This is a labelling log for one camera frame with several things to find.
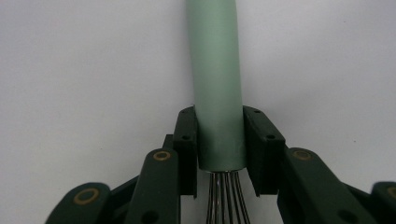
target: whisk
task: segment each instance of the whisk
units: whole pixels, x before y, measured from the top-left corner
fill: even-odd
[[[249,224],[237,172],[211,173],[206,224]]]

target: green tube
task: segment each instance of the green tube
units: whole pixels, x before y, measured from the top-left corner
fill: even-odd
[[[209,172],[246,167],[234,0],[187,0],[199,166]]]

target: white backdrop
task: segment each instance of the white backdrop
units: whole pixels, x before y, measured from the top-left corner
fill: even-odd
[[[396,1],[237,5],[244,104],[342,181],[395,181]],[[73,187],[139,174],[193,104],[185,19],[183,0],[0,2],[0,223],[43,223]],[[182,223],[204,223],[206,178]],[[252,223],[281,223],[242,178]]]

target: screw hole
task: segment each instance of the screw hole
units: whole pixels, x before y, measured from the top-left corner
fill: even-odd
[[[158,221],[158,218],[160,216],[158,215],[157,212],[155,211],[148,211],[142,216],[142,222],[144,224],[151,224],[151,223],[156,223]]]
[[[347,210],[338,211],[338,216],[347,223],[358,223],[358,218],[355,216],[355,214]]]

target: brass screw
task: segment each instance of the brass screw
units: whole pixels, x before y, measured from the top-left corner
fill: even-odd
[[[91,193],[92,196],[87,199],[84,199],[82,196],[87,193]],[[76,196],[73,199],[73,202],[78,205],[85,205],[94,202],[98,197],[99,197],[99,189],[94,189],[94,188],[84,189],[80,191],[78,194],[76,194]]]
[[[392,196],[392,198],[396,199],[396,187],[389,187],[388,194]]]
[[[293,152],[293,156],[297,159],[299,159],[300,161],[310,161],[312,160],[312,155],[304,150],[295,150]]]
[[[153,156],[156,161],[167,161],[171,158],[171,154],[167,151],[156,152]]]

